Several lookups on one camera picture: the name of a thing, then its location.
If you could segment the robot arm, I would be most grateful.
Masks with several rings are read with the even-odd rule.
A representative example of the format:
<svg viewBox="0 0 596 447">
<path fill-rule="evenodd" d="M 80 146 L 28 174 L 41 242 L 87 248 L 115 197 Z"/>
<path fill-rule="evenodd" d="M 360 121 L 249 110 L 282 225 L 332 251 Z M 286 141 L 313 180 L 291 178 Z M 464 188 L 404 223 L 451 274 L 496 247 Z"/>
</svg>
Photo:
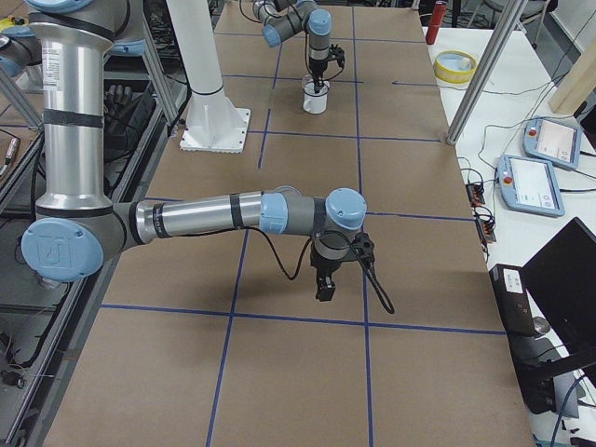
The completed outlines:
<svg viewBox="0 0 596 447">
<path fill-rule="evenodd" d="M 270 47 L 305 33 L 307 70 L 314 92 L 325 88 L 324 73 L 332 59 L 332 15 L 316 1 L 253 1 L 252 13 L 262 25 L 262 35 Z"/>
<path fill-rule="evenodd" d="M 24 260 L 41 277 L 74 282 L 107 261 L 154 239 L 201 237 L 233 230 L 308 237 L 317 293 L 330 301 L 332 273 L 373 258 L 363 225 L 367 204 L 350 188 L 324 198 L 289 186 L 198 201 L 114 204 L 103 183 L 104 56 L 117 44 L 141 49 L 142 1 L 25 1 L 41 43 L 46 192 L 35 200 L 34 221 L 21 239 Z M 331 13 L 316 1 L 253 1 L 268 46 L 305 33 L 315 93 L 327 92 L 328 61 L 343 52 L 330 44 Z M 190 90 L 181 148 L 241 153 L 251 111 L 224 92 L 207 1 L 167 1 Z"/>
</svg>

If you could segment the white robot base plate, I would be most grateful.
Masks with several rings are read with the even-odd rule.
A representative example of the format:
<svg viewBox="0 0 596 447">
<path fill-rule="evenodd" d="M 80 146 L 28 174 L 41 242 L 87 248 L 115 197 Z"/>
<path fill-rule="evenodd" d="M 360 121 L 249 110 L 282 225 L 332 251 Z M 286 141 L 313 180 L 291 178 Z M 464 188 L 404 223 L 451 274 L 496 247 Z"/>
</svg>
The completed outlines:
<svg viewBox="0 0 596 447">
<path fill-rule="evenodd" d="M 239 154 L 248 134 L 251 110 L 232 107 L 217 115 L 207 105 L 191 107 L 180 142 L 183 151 Z"/>
</svg>

